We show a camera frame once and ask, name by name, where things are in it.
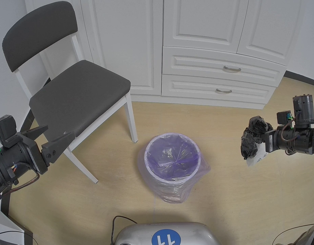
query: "trash can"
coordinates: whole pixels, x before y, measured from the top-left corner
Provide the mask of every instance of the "trash can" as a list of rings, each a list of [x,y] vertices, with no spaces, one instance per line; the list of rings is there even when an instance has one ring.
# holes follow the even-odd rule
[[[151,190],[169,203],[184,202],[210,170],[197,144],[179,133],[154,137],[140,151],[138,168]]]

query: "white drawer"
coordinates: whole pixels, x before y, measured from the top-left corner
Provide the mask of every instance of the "white drawer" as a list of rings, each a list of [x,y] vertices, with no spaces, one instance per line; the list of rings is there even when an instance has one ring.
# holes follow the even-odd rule
[[[162,95],[266,104],[276,87],[198,76],[162,76]]]
[[[227,70],[224,67],[239,69]],[[277,87],[286,66],[221,51],[163,46],[163,74],[222,78]]]

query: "crumpled black bag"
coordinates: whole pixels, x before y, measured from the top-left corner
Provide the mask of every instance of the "crumpled black bag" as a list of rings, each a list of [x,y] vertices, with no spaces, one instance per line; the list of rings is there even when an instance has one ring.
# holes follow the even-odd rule
[[[260,116],[252,117],[249,126],[244,130],[241,137],[241,154],[244,160],[255,157],[258,148],[257,144],[265,142],[261,139],[261,134],[273,130],[270,123],[265,122]]]

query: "white logo symbol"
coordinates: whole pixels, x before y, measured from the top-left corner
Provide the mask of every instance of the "white logo symbol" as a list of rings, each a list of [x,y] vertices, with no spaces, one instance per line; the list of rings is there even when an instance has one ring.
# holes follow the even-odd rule
[[[157,236],[158,239],[158,245],[165,245],[165,243],[160,240],[160,236]],[[173,245],[175,243],[175,241],[171,240],[171,235],[167,234],[167,239],[168,239],[168,245]]]

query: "gray chair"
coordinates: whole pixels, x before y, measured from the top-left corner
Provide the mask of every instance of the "gray chair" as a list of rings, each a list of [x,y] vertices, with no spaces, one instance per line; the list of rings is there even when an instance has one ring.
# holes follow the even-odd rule
[[[28,98],[39,125],[51,141],[68,132],[75,140],[65,155],[94,183],[98,180],[73,155],[75,149],[98,126],[122,106],[125,107],[133,142],[138,141],[130,96],[130,81],[83,59],[75,33],[77,21],[72,5],[60,1],[42,6],[21,18],[7,32],[3,51]],[[31,95],[18,68],[40,51],[71,35],[78,62]]]

